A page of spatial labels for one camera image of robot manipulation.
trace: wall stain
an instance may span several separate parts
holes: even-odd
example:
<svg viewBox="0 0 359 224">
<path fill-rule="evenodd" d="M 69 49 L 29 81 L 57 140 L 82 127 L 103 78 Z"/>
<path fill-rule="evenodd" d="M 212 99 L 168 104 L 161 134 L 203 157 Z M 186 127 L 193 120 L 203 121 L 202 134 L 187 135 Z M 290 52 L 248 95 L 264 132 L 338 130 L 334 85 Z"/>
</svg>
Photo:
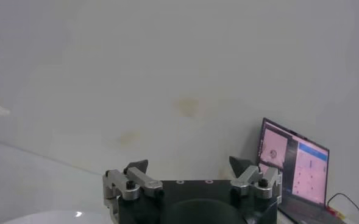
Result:
<svg viewBox="0 0 359 224">
<path fill-rule="evenodd" d="M 198 113 L 199 101 L 191 97 L 186 97 L 175 100 L 173 105 L 183 117 L 195 117 Z"/>
<path fill-rule="evenodd" d="M 126 131 L 121 133 L 121 136 L 117 139 L 117 142 L 121 145 L 121 147 L 127 147 L 133 144 L 135 141 L 140 139 L 139 131 Z"/>
</svg>

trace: black screw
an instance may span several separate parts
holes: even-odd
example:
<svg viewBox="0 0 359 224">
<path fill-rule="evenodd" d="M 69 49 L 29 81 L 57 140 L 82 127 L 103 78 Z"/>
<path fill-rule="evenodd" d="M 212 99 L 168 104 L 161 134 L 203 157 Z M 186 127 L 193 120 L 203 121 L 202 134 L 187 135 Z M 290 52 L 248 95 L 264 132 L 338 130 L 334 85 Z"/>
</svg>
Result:
<svg viewBox="0 0 359 224">
<path fill-rule="evenodd" d="M 267 179 L 262 178 L 260 181 L 258 181 L 258 185 L 260 187 L 267 187 L 269 185 L 269 182 L 267 181 Z"/>
<path fill-rule="evenodd" d="M 126 182 L 126 189 L 127 190 L 131 190 L 131 189 L 133 189 L 133 188 L 135 188 L 136 187 L 136 184 L 135 184 L 135 182 L 133 182 L 133 181 L 128 181 L 128 182 Z"/>
</svg>

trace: black cable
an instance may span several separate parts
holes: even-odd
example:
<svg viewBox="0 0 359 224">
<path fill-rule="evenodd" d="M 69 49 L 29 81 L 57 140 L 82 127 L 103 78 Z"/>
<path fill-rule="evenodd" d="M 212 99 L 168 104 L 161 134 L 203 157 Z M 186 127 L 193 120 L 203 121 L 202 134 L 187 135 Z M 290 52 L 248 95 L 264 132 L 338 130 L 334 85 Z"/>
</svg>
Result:
<svg viewBox="0 0 359 224">
<path fill-rule="evenodd" d="M 358 205 L 355 204 L 354 201 L 352 201 L 352 200 L 351 200 L 347 195 L 345 195 L 344 193 L 336 193 L 336 194 L 334 194 L 334 195 L 327 201 L 327 207 L 329 207 L 329 204 L 330 204 L 331 200 L 332 200 L 333 198 L 335 198 L 336 196 L 338 196 L 338 195 L 345 196 L 345 197 L 358 209 L 358 211 L 359 211 Z"/>
</svg>

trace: white wall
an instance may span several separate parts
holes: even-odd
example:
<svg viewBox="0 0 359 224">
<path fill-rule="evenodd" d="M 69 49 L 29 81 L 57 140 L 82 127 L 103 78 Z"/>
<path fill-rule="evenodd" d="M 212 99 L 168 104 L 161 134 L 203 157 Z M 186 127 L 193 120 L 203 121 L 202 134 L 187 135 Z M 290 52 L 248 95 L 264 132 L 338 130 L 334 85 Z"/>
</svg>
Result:
<svg viewBox="0 0 359 224">
<path fill-rule="evenodd" d="M 359 0 L 0 0 L 0 105 L 0 142 L 162 179 L 254 159 L 266 116 L 330 148 L 328 196 L 359 204 Z"/>
<path fill-rule="evenodd" d="M 0 223 L 51 210 L 108 216 L 102 177 L 0 144 Z"/>
</svg>

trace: metal bracket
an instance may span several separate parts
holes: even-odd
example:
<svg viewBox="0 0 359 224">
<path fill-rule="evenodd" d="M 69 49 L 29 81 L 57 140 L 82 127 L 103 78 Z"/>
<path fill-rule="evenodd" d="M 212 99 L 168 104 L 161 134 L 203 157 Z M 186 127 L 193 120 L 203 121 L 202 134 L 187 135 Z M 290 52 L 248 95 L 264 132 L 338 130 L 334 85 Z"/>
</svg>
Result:
<svg viewBox="0 0 359 224">
<path fill-rule="evenodd" d="M 102 177 L 104 188 L 104 204 L 110 209 L 110 216 L 119 223 L 118 198 L 131 201 L 140 197 L 140 186 L 130 181 L 118 170 L 108 170 Z"/>
<path fill-rule="evenodd" d="M 277 168 L 270 167 L 254 187 L 258 198 L 270 199 L 276 196 L 278 204 L 282 202 L 282 173 L 279 173 Z"/>
<path fill-rule="evenodd" d="M 128 168 L 126 175 L 130 180 L 140 185 L 147 196 L 155 198 L 163 196 L 163 183 L 161 181 L 152 179 L 136 167 Z"/>
<path fill-rule="evenodd" d="M 240 196 L 248 195 L 250 185 L 262 178 L 263 174 L 257 166 L 249 166 L 237 179 L 230 182 L 232 187 L 239 192 Z"/>
</svg>

